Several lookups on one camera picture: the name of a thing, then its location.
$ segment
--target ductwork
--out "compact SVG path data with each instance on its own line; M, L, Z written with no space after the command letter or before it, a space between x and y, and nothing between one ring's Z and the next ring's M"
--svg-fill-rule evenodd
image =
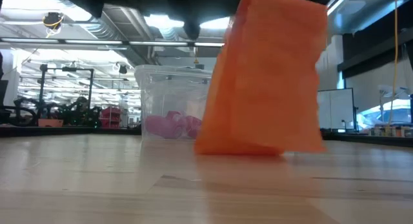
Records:
M75 4L68 0L55 0L67 8L77 8ZM82 28L89 31L93 36L100 40L127 40L127 38L117 29L116 25L110 18L103 13L101 19L90 20L96 22L96 25L84 25ZM118 54L126 57L135 65L148 64L149 60L143 57L136 49L128 47L126 50L115 50Z

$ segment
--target wooden tabletop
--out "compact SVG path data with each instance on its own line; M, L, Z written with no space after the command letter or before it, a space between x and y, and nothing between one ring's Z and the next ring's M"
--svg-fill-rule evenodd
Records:
M409 223L413 151L195 156L137 136L0 139L0 223Z

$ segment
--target clear plastic container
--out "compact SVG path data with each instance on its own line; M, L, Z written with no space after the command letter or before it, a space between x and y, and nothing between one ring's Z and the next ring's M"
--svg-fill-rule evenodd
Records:
M137 66L143 141L195 140L211 76L211 72L195 68Z

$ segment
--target orange block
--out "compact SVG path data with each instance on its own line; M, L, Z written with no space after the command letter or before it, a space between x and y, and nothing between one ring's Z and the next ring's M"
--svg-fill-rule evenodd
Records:
M198 154L323 151L316 61L326 7L306 0L241 0L217 59Z

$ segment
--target wooden table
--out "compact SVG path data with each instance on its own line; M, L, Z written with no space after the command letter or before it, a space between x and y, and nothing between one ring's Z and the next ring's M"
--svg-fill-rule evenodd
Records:
M413 151L195 156L136 136L0 139L0 223L409 223Z

